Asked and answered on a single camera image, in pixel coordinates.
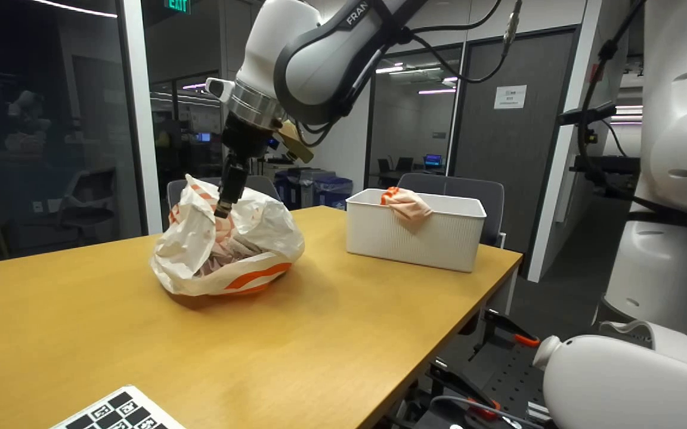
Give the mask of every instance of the exit sign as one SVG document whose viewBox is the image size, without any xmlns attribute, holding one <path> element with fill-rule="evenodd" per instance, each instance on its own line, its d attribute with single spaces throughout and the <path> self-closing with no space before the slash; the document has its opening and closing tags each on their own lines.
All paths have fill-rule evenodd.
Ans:
<svg viewBox="0 0 687 429">
<path fill-rule="evenodd" d="M 175 10 L 176 15 L 190 13 L 190 0 L 165 0 L 166 10 Z"/>
</svg>

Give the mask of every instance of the wall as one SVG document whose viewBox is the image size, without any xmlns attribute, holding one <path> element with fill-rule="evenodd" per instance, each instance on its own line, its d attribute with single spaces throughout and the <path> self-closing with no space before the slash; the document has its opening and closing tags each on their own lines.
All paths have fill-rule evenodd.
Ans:
<svg viewBox="0 0 687 429">
<path fill-rule="evenodd" d="M 219 75 L 224 78 L 233 78 L 243 65 L 250 21 L 246 0 L 219 0 Z"/>
<path fill-rule="evenodd" d="M 189 15 L 152 23 L 151 81 L 219 70 L 219 0 L 200 0 Z"/>
</svg>

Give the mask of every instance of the white plastic bag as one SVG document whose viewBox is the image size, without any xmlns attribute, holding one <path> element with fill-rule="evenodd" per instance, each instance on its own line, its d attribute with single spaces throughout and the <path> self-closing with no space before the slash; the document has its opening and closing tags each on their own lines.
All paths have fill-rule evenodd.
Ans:
<svg viewBox="0 0 687 429">
<path fill-rule="evenodd" d="M 228 249 L 250 250 L 214 269 L 216 216 L 214 202 L 219 189 L 187 177 L 176 206 L 176 221 L 160 237 L 152 252 L 152 272 L 157 282 L 175 296 L 237 296 L 266 286 L 291 269 L 303 252 L 303 237 L 291 213 L 275 197 L 252 189 L 231 208 L 231 232 L 224 237 Z"/>
</svg>

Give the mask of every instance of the white storage container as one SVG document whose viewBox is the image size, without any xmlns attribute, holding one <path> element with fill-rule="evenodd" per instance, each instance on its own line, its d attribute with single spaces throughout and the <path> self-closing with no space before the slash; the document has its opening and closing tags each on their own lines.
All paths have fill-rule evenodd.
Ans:
<svg viewBox="0 0 687 429">
<path fill-rule="evenodd" d="M 345 200 L 348 252 L 472 272 L 486 219 L 479 200 L 420 194 L 431 216 L 411 232 L 381 206 L 381 195 L 381 189 L 364 189 Z"/>
</svg>

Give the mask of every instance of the wooden table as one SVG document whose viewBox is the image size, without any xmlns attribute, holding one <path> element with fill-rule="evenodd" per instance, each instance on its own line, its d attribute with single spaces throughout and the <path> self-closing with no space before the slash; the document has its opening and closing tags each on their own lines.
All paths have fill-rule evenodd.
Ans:
<svg viewBox="0 0 687 429">
<path fill-rule="evenodd" d="M 246 299 L 169 299 L 156 237 L 0 263 L 0 427 L 51 427 L 125 383 L 192 429 L 359 427 L 520 263 L 371 259 L 344 250 L 344 213 L 295 219 L 303 258 Z"/>
</svg>

